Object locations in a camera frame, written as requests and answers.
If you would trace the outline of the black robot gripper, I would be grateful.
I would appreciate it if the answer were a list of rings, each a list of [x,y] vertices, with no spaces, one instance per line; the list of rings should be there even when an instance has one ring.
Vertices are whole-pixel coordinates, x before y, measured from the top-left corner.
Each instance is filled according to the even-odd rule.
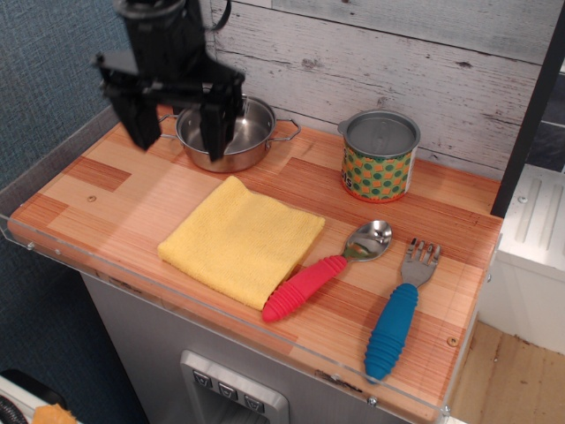
[[[226,8],[206,26],[199,8],[117,8],[130,48],[99,53],[102,92],[133,143],[148,150],[160,137],[157,104],[201,103],[200,134],[210,160],[223,158],[243,109],[242,72],[207,53],[208,32],[229,18]]]

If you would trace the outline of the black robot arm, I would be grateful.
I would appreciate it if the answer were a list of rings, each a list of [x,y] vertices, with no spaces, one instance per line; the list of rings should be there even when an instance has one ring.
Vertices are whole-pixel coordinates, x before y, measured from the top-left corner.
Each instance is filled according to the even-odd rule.
[[[206,34],[227,23],[231,8],[211,27],[197,1],[115,1],[131,47],[99,53],[93,60],[101,89],[140,148],[161,135],[156,108],[200,108],[200,136],[212,161],[223,157],[244,108],[242,72],[213,59]]]

